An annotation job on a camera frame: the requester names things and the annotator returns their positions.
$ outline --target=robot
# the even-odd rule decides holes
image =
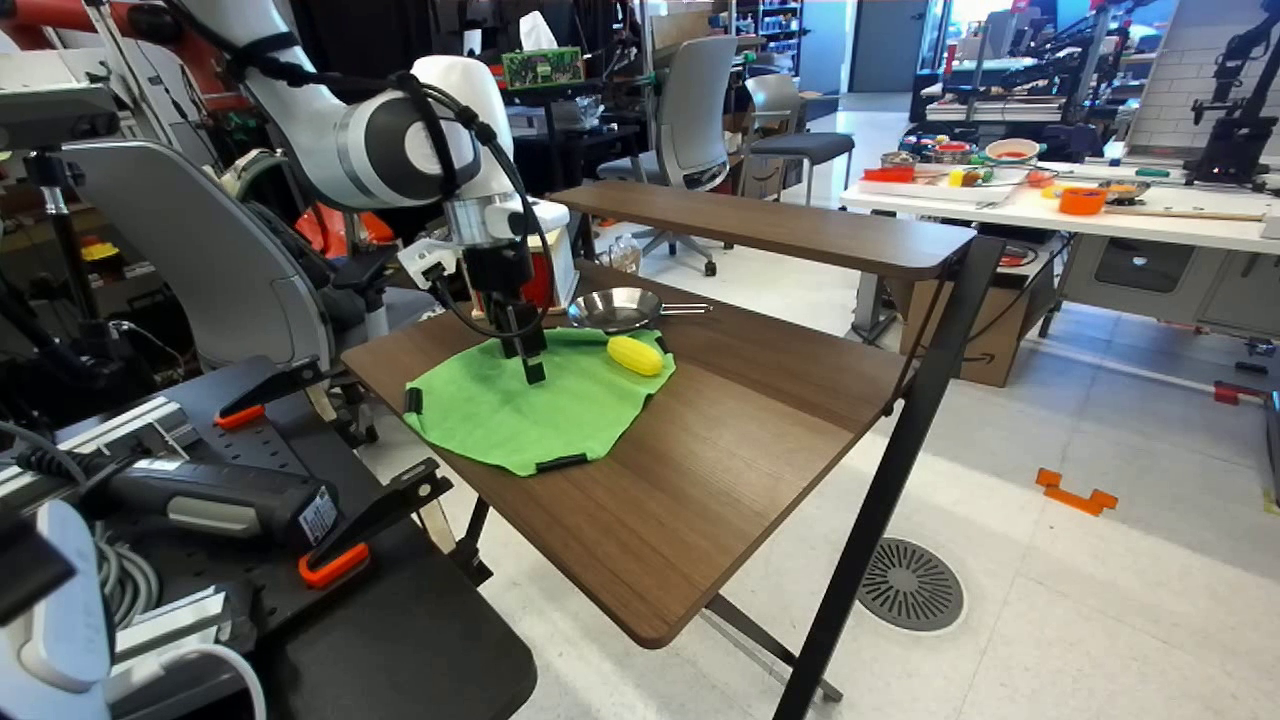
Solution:
[[[1275,24],[1280,24],[1280,0],[1259,0],[1264,19],[1239,37],[1227,39],[1213,78],[1213,99],[1197,99],[1193,114],[1197,124],[1205,119],[1205,111],[1226,111],[1213,133],[1207,144],[1197,160],[1189,160],[1189,181],[1217,181],[1217,183],[1249,183],[1249,187],[1264,187],[1264,149],[1272,141],[1275,114],[1264,114],[1275,73],[1280,73],[1280,43]],[[1249,99],[1233,99],[1239,73],[1249,68],[1249,60],[1256,60],[1256,51],[1270,51],[1264,73],[1256,75],[1256,88],[1249,90]]]
[[[493,73],[468,56],[426,56],[412,78],[358,85],[382,90],[344,105],[271,0],[167,0],[167,8],[230,56],[242,90],[269,111],[324,203],[347,212],[444,203],[451,243],[412,249],[412,274],[433,279],[464,262],[505,356],[521,356],[524,381],[541,383],[544,333],[521,284],[534,270],[528,236],[566,229],[569,208],[524,197]]]

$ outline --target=brown table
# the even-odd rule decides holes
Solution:
[[[663,327],[680,372],[610,461],[513,479],[439,452],[635,642],[662,647],[702,608],[711,608],[794,664],[777,715],[803,715],[818,689],[827,689],[823,669],[848,625],[855,584],[922,456],[949,376],[961,366],[1001,249],[989,239],[968,249],[968,231],[956,229],[692,197],[657,183],[583,183],[557,191],[557,201],[786,257],[956,279],[940,333],[907,372],[907,383],[901,383],[907,365],[901,356],[710,300],[711,311],[705,319],[672,319]],[[663,300],[702,300],[610,266],[583,266],[583,284],[646,284]],[[351,349],[344,360],[386,404],[403,407],[403,383],[468,344],[477,335],[439,314]],[[719,589],[897,394],[904,394],[901,424],[803,650],[794,656],[732,608]]]

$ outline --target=floor drain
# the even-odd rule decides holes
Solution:
[[[940,632],[961,620],[961,576],[922,544],[881,538],[855,598],[894,628]]]

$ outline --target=gray floor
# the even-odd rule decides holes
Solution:
[[[832,114],[873,165],[897,144],[894,99]],[[839,187],[819,173],[819,203]],[[844,333],[855,270],[761,252],[719,252],[719,274],[663,252],[646,270],[819,333]],[[1264,502],[1259,407],[1217,404],[1189,383],[1217,381],[1239,344],[1141,314],[1068,303],[1048,344],[1029,344],[1010,386],[953,383],[928,456],[894,536],[928,544],[966,579],[956,628],[912,637],[868,610],[832,660],[844,704],[813,715],[1275,715],[1280,517]],[[813,498],[746,565],[730,597],[777,637],[802,640],[848,520],[883,446],[875,428]],[[367,465],[397,470],[426,446],[397,421]],[[1036,470],[1121,497],[1111,517],[1053,502]],[[455,527],[468,491],[447,497]],[[672,647],[635,647],[505,520],[483,538],[498,576],[483,597],[534,642],[541,689],[521,715],[768,715],[781,669],[717,620]]]

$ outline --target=green fabric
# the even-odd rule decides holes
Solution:
[[[410,394],[421,391],[421,412],[410,407],[403,421],[433,446],[538,475],[557,461],[610,456],[648,394],[672,381],[677,360],[646,381],[605,356],[605,333],[547,327],[544,366],[544,383],[524,383],[521,360],[505,360],[498,339],[477,344],[410,383]]]

